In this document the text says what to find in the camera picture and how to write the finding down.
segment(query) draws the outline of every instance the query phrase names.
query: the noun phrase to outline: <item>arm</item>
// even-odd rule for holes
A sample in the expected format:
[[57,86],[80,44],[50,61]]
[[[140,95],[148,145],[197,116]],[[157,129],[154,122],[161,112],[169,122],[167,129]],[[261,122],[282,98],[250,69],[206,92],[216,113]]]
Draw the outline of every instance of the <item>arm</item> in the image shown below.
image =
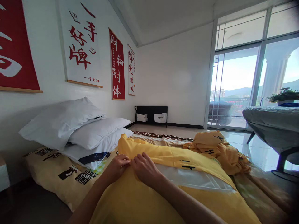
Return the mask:
[[129,166],[126,155],[117,155],[107,166],[102,175],[95,181],[84,200],[72,214],[67,224],[88,224],[106,188],[115,182]]
[[138,178],[164,197],[186,223],[225,223],[214,212],[168,180],[146,153],[138,154],[132,159],[131,166]]

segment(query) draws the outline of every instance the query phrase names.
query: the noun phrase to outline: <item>window frame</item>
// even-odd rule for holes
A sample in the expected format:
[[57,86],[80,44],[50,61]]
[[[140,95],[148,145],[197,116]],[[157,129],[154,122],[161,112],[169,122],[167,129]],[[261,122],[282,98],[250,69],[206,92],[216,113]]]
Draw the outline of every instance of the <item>window frame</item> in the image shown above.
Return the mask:
[[[217,44],[216,43],[216,36],[217,36],[218,26],[219,26],[219,30],[220,30],[220,25],[226,24],[228,22],[231,22],[231,21],[234,21],[234,20],[237,20],[237,19],[226,21],[225,23],[221,23],[221,24],[218,24],[218,18],[214,19],[213,34],[212,34],[212,45],[211,45],[211,55],[210,55],[209,83],[208,83],[207,98],[206,98],[205,120],[204,120],[204,126],[203,126],[204,129],[207,129],[208,127],[219,128],[218,125],[208,125],[210,96],[211,96],[211,84],[212,84],[214,56],[215,55],[234,52],[234,51],[238,51],[238,50],[242,50],[242,49],[248,49],[248,48],[257,47],[257,46],[259,47],[257,62],[256,62],[255,72],[254,72],[253,86],[252,86],[252,89],[251,89],[250,105],[253,106],[253,105],[256,104],[256,100],[257,100],[259,82],[260,82],[262,66],[263,66],[263,59],[264,59],[264,56],[265,56],[265,50],[266,50],[267,44],[299,37],[299,30],[294,31],[294,32],[290,32],[290,33],[286,33],[286,34],[273,36],[273,37],[267,37],[272,8],[276,7],[276,6],[283,5],[283,4],[287,4],[287,3],[281,3],[281,4],[269,6],[267,9],[259,10],[259,11],[256,11],[254,13],[244,15],[242,17],[237,18],[237,19],[240,19],[240,18],[243,18],[243,17],[247,17],[249,15],[253,15],[253,14],[256,14],[256,13],[267,10],[266,18],[265,18],[265,25],[264,25],[264,30],[263,30],[263,38],[262,39],[247,42],[247,43],[243,43],[243,44],[238,44],[238,45],[234,45],[234,46],[230,46],[230,47],[225,47],[225,48],[221,48],[221,49],[215,49],[215,45]],[[248,131],[248,132],[252,131],[251,128],[248,125],[246,125],[246,128],[232,127],[232,126],[222,126],[221,129],[234,129],[234,130],[241,130],[241,131]]]

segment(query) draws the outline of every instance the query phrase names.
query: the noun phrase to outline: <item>hand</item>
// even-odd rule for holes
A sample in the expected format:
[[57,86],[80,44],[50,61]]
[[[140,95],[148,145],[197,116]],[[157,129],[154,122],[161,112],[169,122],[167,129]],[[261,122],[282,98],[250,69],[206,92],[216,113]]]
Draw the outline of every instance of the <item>hand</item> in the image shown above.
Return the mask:
[[110,184],[117,181],[121,177],[121,175],[129,165],[130,160],[126,155],[117,155],[112,159],[105,171],[102,173],[102,175],[98,179],[100,180],[99,182],[101,182],[101,184],[106,184],[108,187]]
[[138,154],[134,159],[131,159],[131,166],[139,180],[153,189],[165,179],[163,174],[157,169],[154,162],[145,152],[143,152],[142,155]]

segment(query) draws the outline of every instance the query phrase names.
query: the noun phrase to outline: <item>glass sliding door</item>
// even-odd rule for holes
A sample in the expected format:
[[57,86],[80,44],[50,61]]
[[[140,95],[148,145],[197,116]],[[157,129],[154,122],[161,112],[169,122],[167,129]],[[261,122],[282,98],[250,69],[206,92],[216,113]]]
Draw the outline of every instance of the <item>glass sliding door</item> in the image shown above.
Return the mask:
[[259,47],[215,53],[208,126],[246,129],[242,111],[250,106]]
[[267,97],[278,93],[282,87],[299,90],[299,37],[265,41],[265,44],[256,105],[277,106]]

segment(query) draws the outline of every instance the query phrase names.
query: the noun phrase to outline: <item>balcony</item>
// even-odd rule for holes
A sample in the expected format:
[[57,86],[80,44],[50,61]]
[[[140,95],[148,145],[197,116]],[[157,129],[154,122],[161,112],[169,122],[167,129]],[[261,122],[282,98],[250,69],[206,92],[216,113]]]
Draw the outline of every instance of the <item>balcony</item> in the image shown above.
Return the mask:
[[210,99],[208,124],[230,127],[246,127],[242,111],[250,106],[250,97],[221,97]]

